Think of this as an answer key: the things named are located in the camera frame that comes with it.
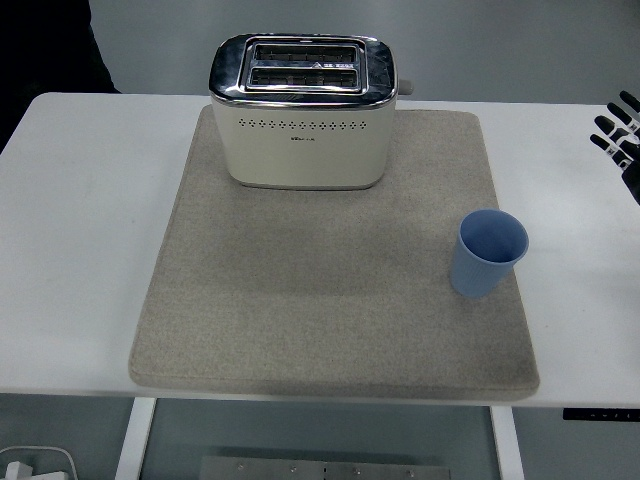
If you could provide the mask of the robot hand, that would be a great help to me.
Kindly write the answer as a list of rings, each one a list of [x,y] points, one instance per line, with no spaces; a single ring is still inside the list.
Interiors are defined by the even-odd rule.
[[[609,102],[608,116],[594,118],[600,133],[591,134],[589,139],[620,169],[624,185],[639,203],[639,98],[627,90],[621,90],[619,98],[629,111]]]

